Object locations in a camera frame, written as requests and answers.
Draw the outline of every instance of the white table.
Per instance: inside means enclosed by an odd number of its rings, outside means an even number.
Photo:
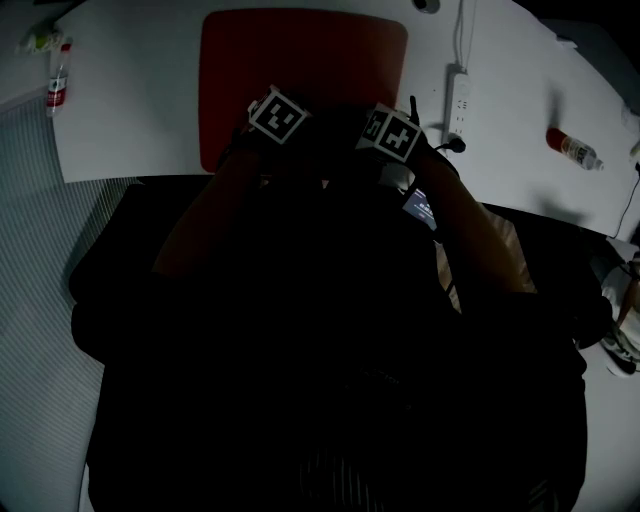
[[[613,234],[635,177],[628,153],[636,140],[622,126],[621,98],[528,11],[509,0],[478,2],[468,149],[454,158],[465,184],[479,201]],[[315,7],[399,21],[409,42],[398,106],[408,110],[409,95],[416,95],[429,140],[441,139],[446,69],[455,62],[455,1],[442,2],[436,15],[418,13],[410,0],[158,4],[89,0],[61,20],[75,39],[68,102],[54,120],[66,181],[203,172],[197,108],[201,26],[210,12],[229,8]],[[466,4],[464,54],[473,0]],[[561,128],[593,145],[605,171],[584,171],[547,147],[554,95],[561,99]],[[627,238],[632,226],[625,223],[620,237]]]

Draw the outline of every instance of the plastic bottle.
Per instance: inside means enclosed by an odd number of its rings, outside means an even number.
[[[595,150],[591,146],[587,146],[578,139],[569,137],[557,128],[549,128],[547,130],[547,144],[549,144],[551,149],[562,153],[587,171],[592,169],[601,171],[604,169],[602,160],[598,158]]]
[[[55,116],[64,104],[67,94],[70,51],[71,44],[65,43],[62,45],[55,70],[49,79],[49,92],[47,93],[47,116],[49,117]]]

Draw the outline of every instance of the black cloth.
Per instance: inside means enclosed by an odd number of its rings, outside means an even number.
[[[108,344],[95,510],[573,506],[585,363],[565,322],[534,295],[457,314],[396,194],[270,185],[206,275],[79,304],[74,336]]]

